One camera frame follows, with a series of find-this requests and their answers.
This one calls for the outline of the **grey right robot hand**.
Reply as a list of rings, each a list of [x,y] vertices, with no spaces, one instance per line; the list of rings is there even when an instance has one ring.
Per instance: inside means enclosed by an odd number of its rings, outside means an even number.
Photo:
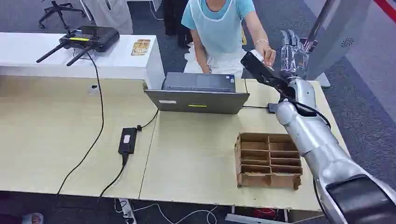
[[[298,77],[306,79],[308,73],[309,54],[305,52],[300,37],[292,30],[281,30],[281,69],[280,76],[283,79]]]

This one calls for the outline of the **person's left hand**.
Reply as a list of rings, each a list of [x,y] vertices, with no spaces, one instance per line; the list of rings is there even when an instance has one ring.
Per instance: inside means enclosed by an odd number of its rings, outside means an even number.
[[[273,50],[266,40],[259,40],[255,44],[255,49],[263,57],[263,63],[272,67],[276,59],[276,51]]]

